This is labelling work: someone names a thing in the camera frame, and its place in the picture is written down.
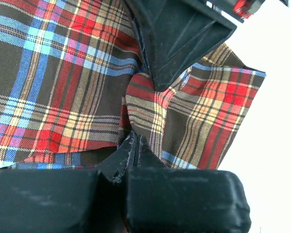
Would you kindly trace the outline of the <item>red plaid long sleeve shirt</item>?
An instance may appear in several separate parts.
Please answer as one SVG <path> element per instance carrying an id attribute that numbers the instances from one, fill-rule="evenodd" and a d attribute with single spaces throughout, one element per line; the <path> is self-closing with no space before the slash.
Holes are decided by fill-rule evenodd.
<path id="1" fill-rule="evenodd" d="M 0 168 L 93 167 L 135 131 L 216 169 L 265 76 L 222 44 L 156 92 L 120 1 L 0 0 Z"/>

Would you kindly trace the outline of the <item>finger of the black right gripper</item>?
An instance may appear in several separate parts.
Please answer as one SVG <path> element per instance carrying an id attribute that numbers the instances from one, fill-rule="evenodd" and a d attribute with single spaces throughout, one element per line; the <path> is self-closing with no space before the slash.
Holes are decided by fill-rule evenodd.
<path id="1" fill-rule="evenodd" d="M 200 0 L 124 0 L 155 91 L 218 48 L 237 26 Z"/>

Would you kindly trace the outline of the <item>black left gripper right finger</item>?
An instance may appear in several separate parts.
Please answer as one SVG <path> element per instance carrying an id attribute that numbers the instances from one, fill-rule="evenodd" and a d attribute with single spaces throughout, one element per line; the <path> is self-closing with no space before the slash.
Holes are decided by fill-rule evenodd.
<path id="1" fill-rule="evenodd" d="M 165 167 L 143 136 L 134 141 L 126 185 L 126 221 L 131 233 L 250 230 L 250 207 L 236 174 Z"/>

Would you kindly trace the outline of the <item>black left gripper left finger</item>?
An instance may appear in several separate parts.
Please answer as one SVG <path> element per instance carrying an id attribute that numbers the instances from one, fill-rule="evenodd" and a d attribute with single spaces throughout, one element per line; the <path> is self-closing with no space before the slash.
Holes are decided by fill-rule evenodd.
<path id="1" fill-rule="evenodd" d="M 0 169 L 0 233 L 124 233 L 123 182 L 136 146 L 130 133 L 93 169 Z"/>

